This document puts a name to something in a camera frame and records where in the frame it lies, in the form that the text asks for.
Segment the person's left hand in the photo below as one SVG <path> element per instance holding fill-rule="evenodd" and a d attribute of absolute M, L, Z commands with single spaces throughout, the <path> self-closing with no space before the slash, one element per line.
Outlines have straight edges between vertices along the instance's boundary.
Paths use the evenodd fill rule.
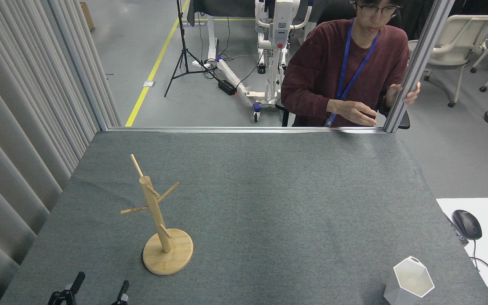
<path fill-rule="evenodd" d="M 421 87 L 421 83 L 418 82 L 414 91 L 412 92 L 409 92 L 405 98 L 403 99 L 403 102 L 406 104 L 406 105 L 411 105 L 415 102 L 415 100 L 418 98 L 418 94 L 420 93 L 420 87 Z M 385 101 L 385 105 L 387 106 L 387 108 L 391 108 L 393 106 L 393 104 L 395 103 L 396 101 L 396 97 L 397 95 L 403 90 L 403 85 L 401 84 L 392 84 L 387 92 L 386 92 L 386 95 L 385 95 L 385 98 L 386 98 L 386 101 Z"/>

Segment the person's right hand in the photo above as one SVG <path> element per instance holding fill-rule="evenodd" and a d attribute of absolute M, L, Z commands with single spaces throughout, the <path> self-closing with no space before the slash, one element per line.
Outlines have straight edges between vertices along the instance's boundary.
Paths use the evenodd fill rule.
<path fill-rule="evenodd" d="M 337 114 L 362 127 L 375 127 L 377 125 L 376 112 L 361 102 L 340 101 Z"/>

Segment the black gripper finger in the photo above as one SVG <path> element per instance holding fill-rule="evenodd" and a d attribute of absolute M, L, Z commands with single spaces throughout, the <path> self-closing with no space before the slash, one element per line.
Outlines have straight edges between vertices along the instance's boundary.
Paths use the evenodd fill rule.
<path fill-rule="evenodd" d="M 112 303 L 112 305 L 128 305 L 128 295 L 127 291 L 129 288 L 130 282 L 128 280 L 124 280 L 122 283 L 122 286 L 120 288 L 120 291 L 116 297 L 116 300 Z"/>
<path fill-rule="evenodd" d="M 50 296 L 48 305 L 77 305 L 75 295 L 78 293 L 86 275 L 85 272 L 79 272 L 70 285 L 67 285 L 64 290 L 54 291 Z"/>

